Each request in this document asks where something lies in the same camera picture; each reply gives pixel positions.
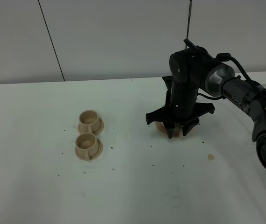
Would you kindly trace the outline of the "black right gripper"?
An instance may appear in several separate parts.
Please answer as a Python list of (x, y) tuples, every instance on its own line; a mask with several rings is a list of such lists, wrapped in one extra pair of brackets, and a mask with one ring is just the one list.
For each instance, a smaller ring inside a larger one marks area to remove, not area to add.
[(212, 103), (198, 103), (198, 87), (194, 83), (178, 83), (173, 76), (162, 77), (166, 84), (165, 105), (146, 114), (146, 123), (163, 122), (169, 139), (178, 136), (175, 125), (182, 126), (183, 135), (187, 135), (199, 124), (199, 117), (213, 114), (215, 107)]

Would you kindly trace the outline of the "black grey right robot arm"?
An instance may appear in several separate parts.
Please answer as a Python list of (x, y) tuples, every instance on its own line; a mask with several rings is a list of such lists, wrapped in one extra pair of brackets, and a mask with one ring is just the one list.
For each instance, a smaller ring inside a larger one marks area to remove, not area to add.
[(228, 61), (234, 61), (230, 54), (212, 57), (198, 46), (173, 53), (169, 59), (172, 74), (163, 78), (165, 105), (146, 114), (146, 122), (161, 122), (169, 138), (177, 127), (187, 134), (199, 124), (200, 116), (215, 110), (211, 103), (197, 102), (199, 90), (209, 98), (227, 99), (253, 120), (252, 141), (266, 169), (266, 89), (246, 73), (236, 76)]

